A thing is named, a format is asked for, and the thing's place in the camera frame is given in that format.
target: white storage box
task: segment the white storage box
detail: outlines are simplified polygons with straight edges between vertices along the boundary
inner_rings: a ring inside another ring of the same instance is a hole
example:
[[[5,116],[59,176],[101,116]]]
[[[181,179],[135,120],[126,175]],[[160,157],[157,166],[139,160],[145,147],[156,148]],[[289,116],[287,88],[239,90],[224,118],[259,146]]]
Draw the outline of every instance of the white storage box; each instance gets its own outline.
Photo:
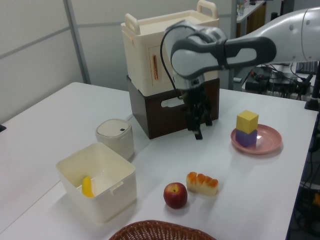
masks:
[[[94,222],[110,220],[137,198],[135,167],[101,142],[59,161],[56,169],[72,201]],[[86,176],[94,197],[82,193]]]
[[[126,160],[135,152],[132,126],[128,121],[109,119],[97,127],[95,136],[98,142],[108,146]]]
[[[212,14],[204,14],[203,7],[208,8]],[[182,20],[208,27],[219,26],[216,5],[205,0],[198,2],[197,11],[189,10],[143,20],[137,20],[130,14],[125,15],[121,29],[128,76],[145,97],[173,90],[161,62],[160,44],[166,28]],[[162,50],[165,66],[172,75],[173,69],[165,47]],[[207,72],[204,77],[206,81],[217,79],[218,71]]]

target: basket rim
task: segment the basket rim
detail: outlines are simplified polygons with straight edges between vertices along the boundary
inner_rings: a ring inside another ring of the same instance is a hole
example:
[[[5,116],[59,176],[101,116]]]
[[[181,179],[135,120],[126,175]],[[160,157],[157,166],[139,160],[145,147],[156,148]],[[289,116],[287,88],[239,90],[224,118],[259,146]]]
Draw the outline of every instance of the basket rim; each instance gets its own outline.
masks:
[[[128,232],[133,233],[134,231],[139,231],[142,228],[153,227],[153,226],[157,226],[157,227],[161,226],[162,228],[166,228],[167,230],[175,229],[175,230],[183,231],[184,233],[187,233],[190,235],[197,235],[198,237],[200,237],[200,239],[204,239],[204,240],[216,240],[214,237],[210,236],[206,232],[203,232],[199,229],[183,226],[183,225],[172,223],[172,222],[160,221],[160,220],[142,220],[142,221],[136,221],[136,222],[130,223],[122,227],[120,230],[118,230],[109,240],[122,239],[122,237],[126,236]]]

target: stacked blocks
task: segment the stacked blocks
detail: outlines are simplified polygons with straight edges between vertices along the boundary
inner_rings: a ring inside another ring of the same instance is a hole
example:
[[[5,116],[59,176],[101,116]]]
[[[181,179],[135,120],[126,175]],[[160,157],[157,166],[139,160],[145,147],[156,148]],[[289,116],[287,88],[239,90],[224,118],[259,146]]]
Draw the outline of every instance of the stacked blocks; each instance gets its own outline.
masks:
[[[236,117],[235,140],[243,147],[257,143],[259,115],[245,110]]]

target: canister lid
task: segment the canister lid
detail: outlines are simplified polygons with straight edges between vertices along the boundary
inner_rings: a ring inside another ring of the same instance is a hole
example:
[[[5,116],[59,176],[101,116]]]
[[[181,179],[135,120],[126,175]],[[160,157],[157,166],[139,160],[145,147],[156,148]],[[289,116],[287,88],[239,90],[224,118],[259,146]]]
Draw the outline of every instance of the canister lid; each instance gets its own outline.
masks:
[[[130,127],[127,121],[121,119],[110,119],[97,128],[97,133],[106,137],[117,137],[124,134]]]

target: bread roll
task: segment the bread roll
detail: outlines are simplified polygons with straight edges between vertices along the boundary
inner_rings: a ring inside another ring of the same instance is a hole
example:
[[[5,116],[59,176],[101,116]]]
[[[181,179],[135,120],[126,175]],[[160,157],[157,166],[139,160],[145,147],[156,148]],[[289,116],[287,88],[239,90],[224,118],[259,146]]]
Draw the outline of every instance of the bread roll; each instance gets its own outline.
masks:
[[[192,171],[186,176],[186,186],[191,191],[213,196],[218,191],[219,182],[217,179]]]

